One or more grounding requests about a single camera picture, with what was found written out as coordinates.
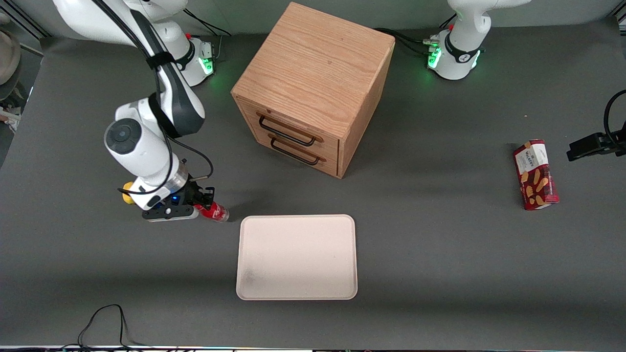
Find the green led light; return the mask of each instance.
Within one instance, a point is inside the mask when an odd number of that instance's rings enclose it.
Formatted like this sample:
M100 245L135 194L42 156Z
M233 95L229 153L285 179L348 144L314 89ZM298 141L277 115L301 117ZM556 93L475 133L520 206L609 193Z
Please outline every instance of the green led light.
M198 58L198 61L200 62L200 65L202 66L202 70L204 70L205 74L210 75L213 73L213 60L205 59L205 58Z
M441 49L437 48L437 50L431 54L430 59L428 59L428 66L430 66L430 68L437 67L437 64L439 63L440 58L441 58Z
M478 53L476 54L476 58L474 59L474 63L471 64L472 68L476 67L476 64L478 63L478 57L479 56L480 56L480 50L478 50Z

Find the drawer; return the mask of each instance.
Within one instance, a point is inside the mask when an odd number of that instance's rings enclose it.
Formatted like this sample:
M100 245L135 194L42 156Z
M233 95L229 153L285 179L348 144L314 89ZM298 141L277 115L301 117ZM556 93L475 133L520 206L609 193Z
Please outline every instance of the drawer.
M306 127L295 126L287 122L276 113L268 113L268 109L242 101L240 106L248 125L252 128L257 139L261 135L271 133L281 140L290 142L301 150L313 153L320 157L337 160L339 140L318 132L312 132Z
M312 168L316 168L321 172L337 177L336 158L326 158L321 155L313 154L311 151L305 150L300 145L294 145L291 141L281 139L272 133L257 135L257 141L261 143L261 145L271 148L286 157L290 157Z

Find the product label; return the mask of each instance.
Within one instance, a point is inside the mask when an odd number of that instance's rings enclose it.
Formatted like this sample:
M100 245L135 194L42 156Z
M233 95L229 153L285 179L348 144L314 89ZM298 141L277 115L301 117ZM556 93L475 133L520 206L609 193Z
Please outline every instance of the product label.
M531 172L541 165L547 165L548 154L545 144L533 144L530 148L522 150L515 155L515 161L520 175L524 172Z

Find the yellow part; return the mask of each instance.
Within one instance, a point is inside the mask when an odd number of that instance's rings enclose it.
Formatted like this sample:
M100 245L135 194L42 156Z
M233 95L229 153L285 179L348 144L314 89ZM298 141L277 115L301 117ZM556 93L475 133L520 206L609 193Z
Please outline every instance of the yellow part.
M130 190L130 187L133 186L133 182L127 182L124 187L122 187L125 190ZM126 202L127 204L135 204L135 201L128 195L128 194L121 194L122 199L124 200L124 202Z

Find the red can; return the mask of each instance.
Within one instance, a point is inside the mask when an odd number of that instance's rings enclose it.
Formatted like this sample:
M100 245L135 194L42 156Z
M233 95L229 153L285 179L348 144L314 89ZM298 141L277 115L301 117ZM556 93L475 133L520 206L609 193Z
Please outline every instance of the red can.
M211 204L211 208L208 210L200 204L195 204L194 207L200 211L202 216L217 222L226 222L230 215L228 209L217 204L216 202L213 202L213 204Z

